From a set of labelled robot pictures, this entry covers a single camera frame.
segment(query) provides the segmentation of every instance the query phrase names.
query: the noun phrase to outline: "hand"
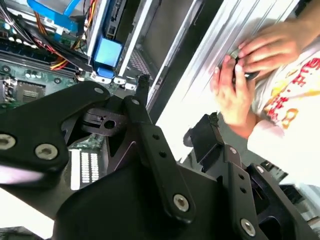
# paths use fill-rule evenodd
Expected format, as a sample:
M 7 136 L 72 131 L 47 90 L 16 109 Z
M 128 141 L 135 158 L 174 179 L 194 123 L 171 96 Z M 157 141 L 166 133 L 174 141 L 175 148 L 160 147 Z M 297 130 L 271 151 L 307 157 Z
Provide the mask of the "hand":
M 308 27 L 298 20 L 267 27 L 253 39 L 240 44 L 239 64 L 247 73 L 260 71 L 260 76 L 290 64 L 313 41 L 308 31 Z
M 220 106 L 220 111 L 226 124 L 243 126 L 246 124 L 248 112 L 255 94 L 255 81 L 247 83 L 245 73 L 236 60 L 226 56 L 221 71 L 217 67 L 210 80 L 211 91 Z M 235 68 L 235 89 L 232 85 Z

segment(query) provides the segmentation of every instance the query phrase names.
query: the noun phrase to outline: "silver screw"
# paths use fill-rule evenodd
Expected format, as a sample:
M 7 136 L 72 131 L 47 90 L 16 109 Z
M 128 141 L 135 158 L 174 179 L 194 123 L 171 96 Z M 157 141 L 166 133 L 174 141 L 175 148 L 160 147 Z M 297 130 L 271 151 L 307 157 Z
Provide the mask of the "silver screw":
M 256 230 L 254 226 L 247 219 L 241 219 L 241 226 L 243 230 L 246 232 L 246 234 L 248 234 L 250 237 L 254 237 L 256 235 Z
M 137 104 L 137 105 L 140 104 L 140 102 L 139 102 L 138 100 L 132 99 L 131 101 L 132 101 L 134 104 Z
M 8 134 L 0 134 L 0 150 L 7 150 L 16 145 L 16 140 Z
M 230 150 L 233 154 L 236 154 L 237 153 L 237 150 L 235 150 L 232 146 L 230 147 Z
M 189 210 L 189 202 L 188 200 L 181 194 L 176 194 L 173 197 L 174 205 L 182 212 L 186 212 Z
M 103 94 L 104 91 L 101 88 L 95 87 L 94 90 L 98 93 L 98 94 Z
M 256 169 L 258 169 L 259 172 L 262 173 L 262 174 L 265 172 L 264 169 L 261 166 L 256 166 Z
M 43 160 L 55 159 L 58 155 L 58 149 L 52 144 L 40 144 L 35 148 L 35 155 Z

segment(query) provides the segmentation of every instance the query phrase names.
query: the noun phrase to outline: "metal panel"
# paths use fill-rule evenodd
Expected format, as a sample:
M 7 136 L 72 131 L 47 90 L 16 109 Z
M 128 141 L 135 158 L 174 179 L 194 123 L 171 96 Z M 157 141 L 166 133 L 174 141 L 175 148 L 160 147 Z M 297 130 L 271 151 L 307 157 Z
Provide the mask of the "metal panel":
M 151 7 L 152 2 L 153 2 L 153 0 L 144 0 L 144 1 L 141 1 L 140 5 L 139 5 L 139 9 L 137 11 L 137 14 L 138 13 L 141 13 L 141 14 L 139 16 L 139 20 L 137 21 L 137 24 L 135 25 L 135 27 L 133 29 L 133 34 L 132 34 L 132 38 L 130 39 L 130 44 L 129 44 L 127 50 L 126 50 L 125 57 L 123 59 L 121 68 L 119 70 L 119 74 L 118 75 L 121 76 L 121 77 L 125 73 L 125 70 L 127 68 L 128 62 L 129 62 L 130 57 L 131 57 L 131 54 L 134 51 L 135 45 L 137 43 L 137 40 L 138 40 L 138 37 L 140 35 L 141 29 L 144 26 L 144 23 L 145 23 L 145 20 L 146 20 L 146 17 L 147 17 L 147 14 L 149 12 L 149 9 Z
M 209 81 L 223 57 L 260 28 L 284 21 L 299 0 L 224 1 L 200 46 L 163 110 L 160 126 L 177 161 L 186 159 L 191 148 L 183 136 L 203 116 L 218 110 Z

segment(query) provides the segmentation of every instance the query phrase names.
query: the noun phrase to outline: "white shirt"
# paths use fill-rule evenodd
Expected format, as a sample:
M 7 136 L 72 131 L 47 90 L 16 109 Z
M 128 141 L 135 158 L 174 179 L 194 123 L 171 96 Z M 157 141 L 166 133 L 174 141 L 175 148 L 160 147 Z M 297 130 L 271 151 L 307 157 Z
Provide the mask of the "white shirt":
M 320 38 L 257 84 L 252 109 L 265 120 L 254 127 L 248 150 L 320 187 Z

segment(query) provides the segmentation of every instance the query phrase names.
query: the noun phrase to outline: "wire bundle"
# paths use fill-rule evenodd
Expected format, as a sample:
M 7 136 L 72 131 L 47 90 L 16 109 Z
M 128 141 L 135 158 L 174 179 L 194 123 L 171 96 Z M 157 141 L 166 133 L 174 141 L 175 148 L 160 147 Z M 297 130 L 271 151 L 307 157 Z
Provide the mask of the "wire bundle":
M 92 23 L 92 19 L 93 19 L 93 15 L 94 15 L 94 11 L 96 8 L 96 0 L 91 0 L 90 1 L 90 6 L 87 10 L 87 12 L 85 13 L 85 6 L 86 6 L 86 0 L 83 2 L 83 15 L 87 16 L 88 15 L 88 20 L 87 20 L 87 24 L 86 24 L 86 31 L 87 29 L 90 27 L 91 23 Z M 87 34 L 86 31 L 84 32 L 84 34 L 78 38 L 77 41 L 74 42 L 74 44 L 72 45 L 71 49 L 76 50 L 76 49 L 81 49 L 82 53 L 84 53 L 84 51 L 82 50 L 82 46 L 81 46 L 81 39 L 83 38 L 83 36 L 85 36 L 85 39 L 87 39 Z M 57 64 L 53 65 L 51 67 L 51 70 L 60 70 L 63 69 L 67 64 L 68 61 L 66 59 L 58 59 L 60 60 Z
M 87 15 L 89 13 L 87 24 L 88 27 L 92 22 L 96 5 L 95 3 L 96 0 L 91 0 L 91 5 L 85 14 Z M 46 28 L 42 24 L 40 16 L 37 12 L 34 13 L 37 27 L 27 24 L 21 16 L 16 16 L 9 12 L 4 0 L 0 0 L 0 14 L 4 20 L 16 30 L 16 32 L 24 39 L 25 42 L 30 45 L 36 45 L 39 48 L 44 48 L 52 54 L 58 56 L 57 61 L 52 63 L 52 70 L 60 70 L 68 63 L 71 63 L 86 72 L 92 72 L 92 67 L 88 65 L 88 57 L 85 54 L 76 51 L 76 49 L 81 48 L 81 40 L 83 36 L 78 37 L 71 48 L 68 48 L 63 44 L 54 41 L 48 35 Z

